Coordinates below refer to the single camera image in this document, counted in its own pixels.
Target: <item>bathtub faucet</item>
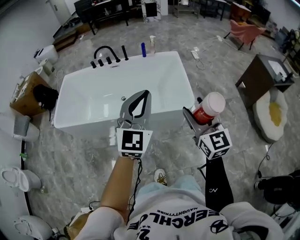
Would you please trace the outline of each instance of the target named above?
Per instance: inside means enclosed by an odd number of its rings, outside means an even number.
[[[109,47],[109,46],[101,46],[101,47],[97,48],[97,50],[96,50],[95,53],[94,53],[94,59],[97,59],[97,52],[98,52],[99,50],[103,49],[103,48],[107,48],[107,49],[109,49],[109,50],[112,52],[114,58],[116,59],[116,62],[120,62],[120,61],[121,61],[121,60],[117,57],[117,55],[114,53],[113,49],[112,49],[111,47]]]

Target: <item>sneaker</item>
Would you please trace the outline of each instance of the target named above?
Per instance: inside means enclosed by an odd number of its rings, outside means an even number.
[[[154,181],[167,186],[167,180],[165,179],[165,171],[163,169],[157,169],[154,173]]]
[[[256,182],[256,183],[254,184],[254,189],[258,189],[258,184],[259,184],[259,182],[260,182],[260,181],[258,181],[258,182]]]

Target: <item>door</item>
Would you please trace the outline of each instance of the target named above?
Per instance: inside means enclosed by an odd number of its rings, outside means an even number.
[[[50,5],[61,25],[71,17],[70,11],[64,0],[49,0]]]

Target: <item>tile floor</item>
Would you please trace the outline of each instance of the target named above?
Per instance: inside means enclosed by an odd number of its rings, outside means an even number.
[[[148,43],[150,35],[157,36],[157,52],[178,51],[195,98],[211,91],[218,91],[226,98],[221,120],[229,128],[233,147],[224,158],[224,165],[234,199],[236,202],[248,201],[270,214],[273,205],[266,203],[262,193],[253,189],[255,173],[266,153],[267,143],[249,120],[234,84],[256,53],[282,56],[272,47],[276,46],[275,42],[265,37],[259,37],[251,51],[243,47],[246,54],[213,39],[216,35],[225,36],[229,29],[227,19],[197,19],[190,14],[181,14],[178,19],[169,15],[153,23],[131,20],[128,27],[124,22],[116,22],[100,29],[95,36],[87,33],[82,40],[59,52],[60,58],[55,64],[57,84],[61,85],[64,75],[89,67],[95,49],[101,45],[111,46],[118,56],[123,56],[121,45],[125,45],[130,57],[141,54],[141,42]],[[229,37],[227,42],[236,48],[234,39]],[[206,67],[204,71],[196,68],[190,53],[195,46],[201,51],[210,47],[201,54]],[[271,148],[270,160],[263,162],[261,171],[264,175],[289,174],[300,167],[299,93],[299,81],[285,92],[289,105],[285,135]],[[48,193],[30,191],[30,205],[35,215],[52,227],[62,228],[81,207],[100,198],[112,171],[112,163],[117,158],[117,148],[109,147],[105,138],[78,139],[53,128],[48,113],[36,118],[35,122],[41,129],[41,136],[39,141],[27,145],[29,159],[26,167],[41,178]],[[179,176],[191,174],[204,190],[205,182],[197,170],[203,161],[192,136],[193,132],[186,124],[179,129],[155,132],[142,160],[141,186],[153,180],[157,168],[164,168],[169,184]]]

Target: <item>soap dispenser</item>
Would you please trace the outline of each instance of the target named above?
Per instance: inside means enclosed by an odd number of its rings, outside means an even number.
[[[155,36],[150,36],[150,56],[154,56],[155,54],[155,44],[154,44]]]

